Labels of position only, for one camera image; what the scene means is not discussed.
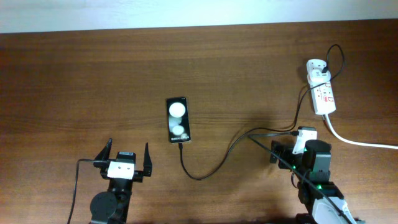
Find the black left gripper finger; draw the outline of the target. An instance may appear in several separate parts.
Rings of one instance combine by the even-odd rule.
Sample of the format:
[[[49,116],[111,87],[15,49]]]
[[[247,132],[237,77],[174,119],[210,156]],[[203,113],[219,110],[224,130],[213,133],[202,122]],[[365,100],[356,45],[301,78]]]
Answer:
[[[95,157],[95,161],[93,163],[96,168],[104,168],[109,162],[109,155],[112,147],[113,139],[110,138],[106,143],[105,147],[99,152],[99,154]]]
[[[149,154],[149,143],[145,145],[144,162],[143,162],[143,176],[150,177],[152,175],[152,160]]]

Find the black Galaxy flip phone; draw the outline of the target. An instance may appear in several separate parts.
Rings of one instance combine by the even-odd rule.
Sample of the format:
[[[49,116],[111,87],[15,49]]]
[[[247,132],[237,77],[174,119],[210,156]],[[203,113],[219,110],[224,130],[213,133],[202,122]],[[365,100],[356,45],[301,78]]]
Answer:
[[[176,97],[166,99],[169,142],[172,144],[191,141],[187,99]]]

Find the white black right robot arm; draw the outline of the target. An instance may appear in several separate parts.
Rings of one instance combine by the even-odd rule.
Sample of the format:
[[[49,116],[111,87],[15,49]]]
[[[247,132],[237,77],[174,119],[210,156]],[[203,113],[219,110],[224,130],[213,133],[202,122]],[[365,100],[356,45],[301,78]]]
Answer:
[[[321,140],[305,142],[302,153],[293,146],[271,142],[271,163],[297,176],[298,199],[307,213],[299,213],[294,223],[365,223],[352,216],[339,188],[330,180],[331,144]]]

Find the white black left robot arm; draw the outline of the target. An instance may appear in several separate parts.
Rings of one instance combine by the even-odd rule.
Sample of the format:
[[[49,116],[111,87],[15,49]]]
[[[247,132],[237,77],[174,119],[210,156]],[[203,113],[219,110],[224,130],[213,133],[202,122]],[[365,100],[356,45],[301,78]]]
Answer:
[[[91,223],[126,223],[132,185],[152,175],[152,161],[149,145],[145,145],[143,169],[136,170],[136,154],[118,152],[114,159],[109,157],[113,140],[110,139],[95,157],[93,165],[100,169],[103,179],[109,181],[108,189],[94,196],[90,203]]]

